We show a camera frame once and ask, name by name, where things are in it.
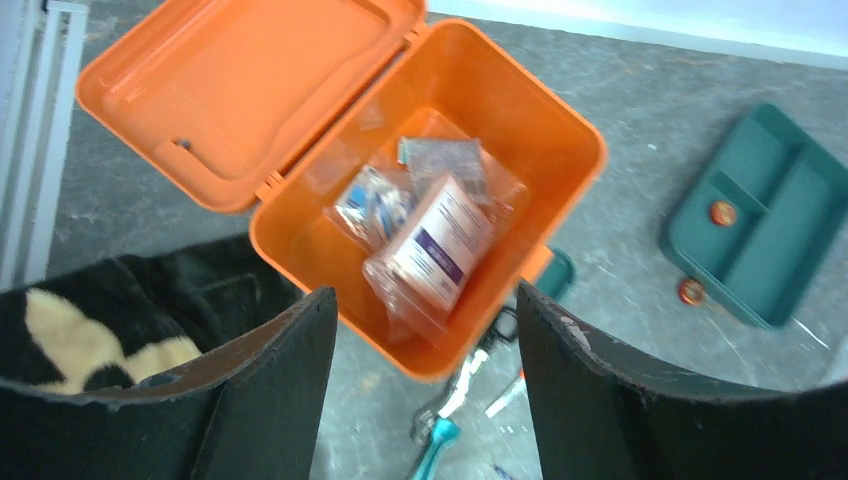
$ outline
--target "orange plastic box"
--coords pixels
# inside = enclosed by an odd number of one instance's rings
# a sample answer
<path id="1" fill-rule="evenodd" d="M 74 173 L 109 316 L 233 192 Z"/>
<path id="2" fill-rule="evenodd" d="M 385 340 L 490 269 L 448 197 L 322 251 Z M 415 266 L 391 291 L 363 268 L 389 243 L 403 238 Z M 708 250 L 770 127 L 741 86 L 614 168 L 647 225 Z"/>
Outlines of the orange plastic box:
<path id="1" fill-rule="evenodd" d="M 256 250 L 407 375 L 451 373 L 603 168 L 598 132 L 472 25 L 423 0 L 169 0 L 89 65 L 82 107 L 194 201 L 257 200 Z M 392 343 L 367 254 L 323 215 L 401 136 L 480 138 L 527 187 L 438 345 Z"/>

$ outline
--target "fur blanket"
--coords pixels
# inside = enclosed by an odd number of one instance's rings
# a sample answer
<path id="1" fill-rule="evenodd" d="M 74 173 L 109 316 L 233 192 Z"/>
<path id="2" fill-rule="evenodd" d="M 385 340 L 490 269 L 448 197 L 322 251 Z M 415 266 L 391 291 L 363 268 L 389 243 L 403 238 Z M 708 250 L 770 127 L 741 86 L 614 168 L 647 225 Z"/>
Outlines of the fur blanket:
<path id="1" fill-rule="evenodd" d="M 129 388 L 299 298 L 247 235 L 104 260 L 0 294 L 0 377 L 69 395 Z"/>

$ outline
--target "metal frame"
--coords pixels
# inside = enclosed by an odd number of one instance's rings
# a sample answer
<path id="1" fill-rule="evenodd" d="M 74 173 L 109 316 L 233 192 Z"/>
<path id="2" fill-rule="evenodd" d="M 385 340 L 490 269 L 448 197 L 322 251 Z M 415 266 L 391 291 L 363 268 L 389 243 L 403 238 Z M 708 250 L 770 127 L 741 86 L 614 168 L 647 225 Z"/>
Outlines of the metal frame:
<path id="1" fill-rule="evenodd" d="M 41 2 L 27 6 L 0 137 L 0 291 L 47 272 L 88 12 L 65 1 L 47 2 L 46 16 Z"/>

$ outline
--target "box hinge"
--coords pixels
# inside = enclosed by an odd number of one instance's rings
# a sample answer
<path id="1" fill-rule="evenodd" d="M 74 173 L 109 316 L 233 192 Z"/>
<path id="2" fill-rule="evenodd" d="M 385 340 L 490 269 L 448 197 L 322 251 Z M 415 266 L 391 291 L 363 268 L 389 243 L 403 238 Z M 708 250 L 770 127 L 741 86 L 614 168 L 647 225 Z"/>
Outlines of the box hinge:
<path id="1" fill-rule="evenodd" d="M 283 184 L 285 179 L 280 172 L 273 172 L 270 177 L 266 178 L 262 185 L 256 190 L 256 196 L 259 200 L 265 200 L 274 190 Z"/>
<path id="2" fill-rule="evenodd" d="M 403 46 L 404 48 L 409 48 L 419 35 L 424 33 L 427 30 L 427 23 L 418 22 L 412 29 L 403 36 Z"/>

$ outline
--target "blue handle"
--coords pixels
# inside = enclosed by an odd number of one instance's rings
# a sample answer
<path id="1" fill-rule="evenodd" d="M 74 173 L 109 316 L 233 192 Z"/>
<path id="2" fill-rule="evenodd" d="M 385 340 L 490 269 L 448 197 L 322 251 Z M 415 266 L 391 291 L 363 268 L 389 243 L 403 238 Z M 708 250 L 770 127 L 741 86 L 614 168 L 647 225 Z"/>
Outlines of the blue handle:
<path id="1" fill-rule="evenodd" d="M 430 443 L 418 460 L 418 466 L 410 480 L 432 480 L 436 473 L 436 462 L 444 451 L 459 437 L 461 430 L 446 418 L 439 418 L 430 434 Z"/>

